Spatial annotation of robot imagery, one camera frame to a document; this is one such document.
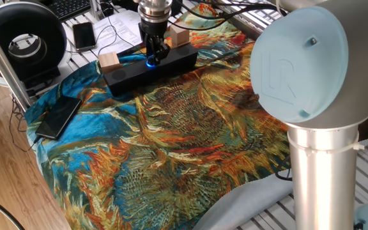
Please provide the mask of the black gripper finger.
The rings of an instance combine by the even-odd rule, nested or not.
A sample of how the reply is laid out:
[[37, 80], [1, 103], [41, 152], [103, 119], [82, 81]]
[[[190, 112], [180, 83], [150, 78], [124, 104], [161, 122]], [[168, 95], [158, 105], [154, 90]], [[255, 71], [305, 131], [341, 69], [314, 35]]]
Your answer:
[[157, 38], [152, 35], [144, 35], [143, 42], [146, 46], [146, 55], [148, 57], [149, 64], [155, 64], [157, 62], [155, 52], [156, 52], [156, 41]]
[[171, 48], [164, 43], [162, 38], [156, 37], [154, 42], [154, 64], [159, 65], [161, 60], [167, 57]]

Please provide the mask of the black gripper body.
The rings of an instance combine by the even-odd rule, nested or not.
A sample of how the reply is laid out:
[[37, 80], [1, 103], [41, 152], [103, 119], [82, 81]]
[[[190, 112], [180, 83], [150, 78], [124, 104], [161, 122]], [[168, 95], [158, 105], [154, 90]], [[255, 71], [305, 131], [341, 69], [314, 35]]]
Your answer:
[[163, 38], [165, 33], [165, 22], [152, 23], [142, 20], [139, 23], [139, 30], [142, 40], [151, 36]]

